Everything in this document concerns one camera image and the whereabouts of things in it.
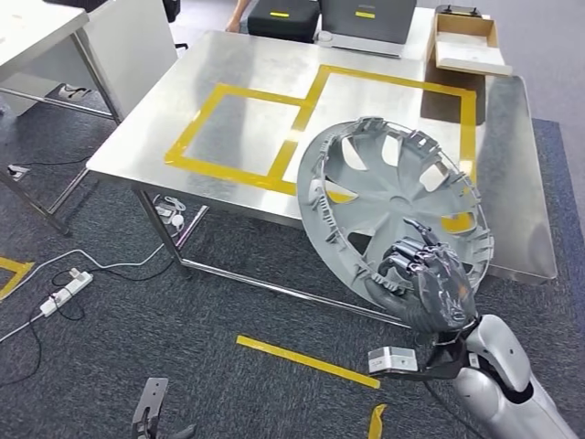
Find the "cardboard box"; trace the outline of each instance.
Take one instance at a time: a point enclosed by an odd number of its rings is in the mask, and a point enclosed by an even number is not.
[[[428,43],[428,59],[438,69],[510,76],[501,57],[493,20],[437,14]]]

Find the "carpet floor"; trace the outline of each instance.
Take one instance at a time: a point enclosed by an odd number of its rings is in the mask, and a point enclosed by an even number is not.
[[[539,380],[580,436],[585,436],[585,273],[583,237],[557,123],[534,120],[559,276],[542,286],[487,279],[482,312],[501,316],[524,345]],[[91,152],[114,125],[36,105],[18,120],[0,117],[0,163],[75,160]],[[80,165],[30,166],[23,184],[49,204]],[[187,202],[191,215],[198,206]],[[63,238],[0,187],[0,255],[38,265],[72,249],[100,262],[141,261],[160,244],[128,187],[89,176],[60,214]],[[301,230],[211,210],[186,249],[192,259],[238,273],[363,305],[348,293]],[[139,269],[142,277],[170,261],[164,251]],[[25,322],[51,293],[60,270],[93,267],[73,255],[47,267],[0,304],[0,335]],[[235,343],[246,335],[366,372],[366,353],[412,346],[412,333],[360,316],[302,303],[255,287],[172,267],[147,282],[107,273],[77,297],[85,318],[55,315],[35,324],[42,344],[39,370],[0,388],[0,432],[6,438],[130,437],[134,409],[149,377],[168,377],[161,429],[194,423],[202,438],[366,438],[372,410],[387,403],[384,438],[472,437],[420,384],[384,380],[373,390]],[[66,313],[79,313],[72,301]],[[29,330],[0,345],[0,381],[34,368]],[[435,383],[461,412],[446,383]]]

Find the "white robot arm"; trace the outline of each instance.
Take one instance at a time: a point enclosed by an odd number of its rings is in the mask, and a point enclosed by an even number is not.
[[[482,316],[467,339],[478,361],[452,384],[461,404],[492,435],[502,439],[577,439],[532,374],[530,361],[508,325]]]
[[[390,292],[366,281],[372,297],[440,343],[421,369],[412,349],[380,348],[369,354],[369,372],[398,380],[452,380],[461,404],[495,439],[577,439],[532,374],[530,361],[508,325],[479,316],[461,261],[429,228],[406,222],[424,241],[404,238],[384,254],[378,272],[394,268],[415,286]],[[451,361],[442,361],[447,352]]]

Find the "person's hand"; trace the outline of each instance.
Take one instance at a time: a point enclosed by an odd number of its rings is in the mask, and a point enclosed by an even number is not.
[[[369,295],[419,332],[454,331],[476,317],[473,291],[457,253],[428,227],[414,219],[404,222],[416,229],[422,241],[406,237],[395,242],[384,253],[378,272],[386,276],[394,268],[412,281],[414,291],[397,294],[369,279],[366,288]]]
[[[227,26],[225,26],[225,32],[233,32],[235,34],[240,32],[240,21],[234,19],[230,20],[228,22]]]

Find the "power strip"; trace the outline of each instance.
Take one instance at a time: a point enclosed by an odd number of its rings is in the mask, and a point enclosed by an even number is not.
[[[61,288],[58,293],[53,294],[41,305],[41,312],[44,316],[48,317],[54,313],[57,311],[57,308],[66,304],[71,297],[83,290],[93,279],[93,274],[88,272],[80,273],[75,268],[71,270],[69,274],[73,276],[72,281]]]

